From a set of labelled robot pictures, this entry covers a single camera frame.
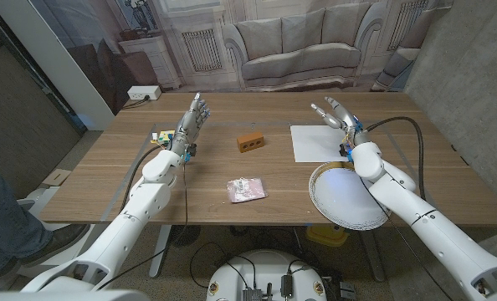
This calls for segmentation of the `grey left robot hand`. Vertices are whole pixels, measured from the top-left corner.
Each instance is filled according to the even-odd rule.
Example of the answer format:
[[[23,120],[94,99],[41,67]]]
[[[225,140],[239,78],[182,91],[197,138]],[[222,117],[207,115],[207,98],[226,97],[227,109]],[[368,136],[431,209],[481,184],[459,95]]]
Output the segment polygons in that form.
[[[196,93],[189,110],[178,121],[168,150],[180,156],[186,153],[194,156],[196,154],[195,141],[198,138],[199,130],[209,115],[210,109],[206,105],[206,101],[201,99],[200,93]]]

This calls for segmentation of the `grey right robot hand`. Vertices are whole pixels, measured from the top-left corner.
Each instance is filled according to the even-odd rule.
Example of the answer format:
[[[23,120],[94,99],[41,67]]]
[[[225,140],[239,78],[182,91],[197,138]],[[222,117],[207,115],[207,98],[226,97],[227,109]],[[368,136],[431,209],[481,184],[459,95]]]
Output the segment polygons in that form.
[[[310,107],[329,127],[342,130],[345,133],[345,143],[350,148],[371,142],[368,132],[363,129],[361,122],[348,109],[329,96],[325,97],[325,101],[333,109],[333,115],[326,113],[320,106],[314,103],[311,103]]]

